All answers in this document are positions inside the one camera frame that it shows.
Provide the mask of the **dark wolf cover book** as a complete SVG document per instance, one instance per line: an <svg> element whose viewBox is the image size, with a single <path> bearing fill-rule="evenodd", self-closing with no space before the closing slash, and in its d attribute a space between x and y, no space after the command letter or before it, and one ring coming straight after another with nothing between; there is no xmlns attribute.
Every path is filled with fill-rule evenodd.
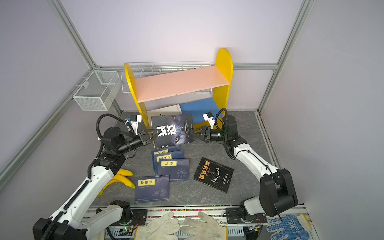
<svg viewBox="0 0 384 240"><path fill-rule="evenodd" d="M153 129L161 132L154 140L155 149L167 148L194 142L191 135L194 130L193 115L168 115L151 117Z"/></svg>

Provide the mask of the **black book orange title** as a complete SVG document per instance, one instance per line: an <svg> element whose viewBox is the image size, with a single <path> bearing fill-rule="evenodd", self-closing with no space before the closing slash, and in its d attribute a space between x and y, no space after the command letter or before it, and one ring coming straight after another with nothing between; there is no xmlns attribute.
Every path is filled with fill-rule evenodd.
<svg viewBox="0 0 384 240"><path fill-rule="evenodd" d="M223 193L230 187L234 170L220 163L202 158L193 176L194 180Z"/></svg>

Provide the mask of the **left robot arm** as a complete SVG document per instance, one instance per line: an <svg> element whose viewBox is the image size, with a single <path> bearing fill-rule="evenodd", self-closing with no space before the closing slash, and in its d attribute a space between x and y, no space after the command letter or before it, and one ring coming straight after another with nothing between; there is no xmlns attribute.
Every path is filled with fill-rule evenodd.
<svg viewBox="0 0 384 240"><path fill-rule="evenodd" d="M129 120L103 114L97 119L96 132L101 145L88 166L87 177L49 218L40 218L34 224L36 240L90 240L110 225L128 223L134 217L131 204L117 200L83 222L85 213L103 187L118 174L126 161L125 155L152 143L161 130L144 129L136 133Z"/></svg>

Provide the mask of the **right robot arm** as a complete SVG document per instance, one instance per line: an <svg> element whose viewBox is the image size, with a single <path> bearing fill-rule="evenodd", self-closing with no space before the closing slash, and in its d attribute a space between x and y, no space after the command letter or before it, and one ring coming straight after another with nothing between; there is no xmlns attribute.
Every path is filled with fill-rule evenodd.
<svg viewBox="0 0 384 240"><path fill-rule="evenodd" d="M194 129L191 135L207 143L222 144L227 155L243 163L260 183L259 196L240 203L240 219L250 222L261 213L280 216L299 204L291 173L278 169L257 154L239 135L236 118L229 115L227 109L220 109L216 116L205 113L203 118L210 125Z"/></svg>

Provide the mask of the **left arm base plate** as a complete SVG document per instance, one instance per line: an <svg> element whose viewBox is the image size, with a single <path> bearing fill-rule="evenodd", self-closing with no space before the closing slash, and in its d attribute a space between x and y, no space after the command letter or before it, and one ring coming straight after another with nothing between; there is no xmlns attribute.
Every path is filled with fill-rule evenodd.
<svg viewBox="0 0 384 240"><path fill-rule="evenodd" d="M147 214L147 209L131 209L131 213L128 216L123 216L111 226L144 226L146 224Z"/></svg>

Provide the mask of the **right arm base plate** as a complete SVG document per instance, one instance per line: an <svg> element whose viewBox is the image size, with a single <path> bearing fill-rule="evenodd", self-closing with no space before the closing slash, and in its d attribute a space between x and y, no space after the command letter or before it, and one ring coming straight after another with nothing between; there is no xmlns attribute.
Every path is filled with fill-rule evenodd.
<svg viewBox="0 0 384 240"><path fill-rule="evenodd" d="M256 214L247 216L240 207L226 208L223 216L228 224L265 224L267 223L266 214Z"/></svg>

